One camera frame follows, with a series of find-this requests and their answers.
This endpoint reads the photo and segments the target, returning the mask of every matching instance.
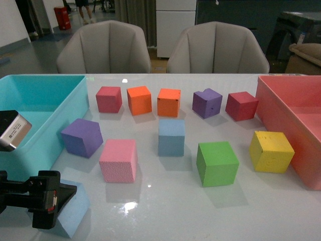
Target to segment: pink cube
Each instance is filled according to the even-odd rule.
[[[137,163],[136,141],[129,139],[108,139],[99,158],[105,182],[134,182]]]

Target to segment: white cabinet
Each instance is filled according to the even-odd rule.
[[[195,24],[197,0],[156,0],[157,57],[169,58],[181,32]]]

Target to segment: plastic storage box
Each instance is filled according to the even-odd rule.
[[[283,132],[291,164],[304,184],[321,190],[321,76],[260,76],[257,115],[266,129]]]
[[[60,132],[89,108],[83,75],[9,75],[0,79],[0,110],[15,109],[32,128],[12,152],[0,152],[0,170],[25,181],[49,170],[64,143]]]

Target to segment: curtain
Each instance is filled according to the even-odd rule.
[[[118,21],[143,29],[148,47],[156,43],[156,0],[115,0]]]

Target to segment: teal bin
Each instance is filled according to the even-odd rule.
[[[0,152],[0,170],[26,181],[50,170],[64,148],[60,135],[89,108],[84,75],[9,75],[0,79],[0,110],[18,111],[32,128],[12,152]]]

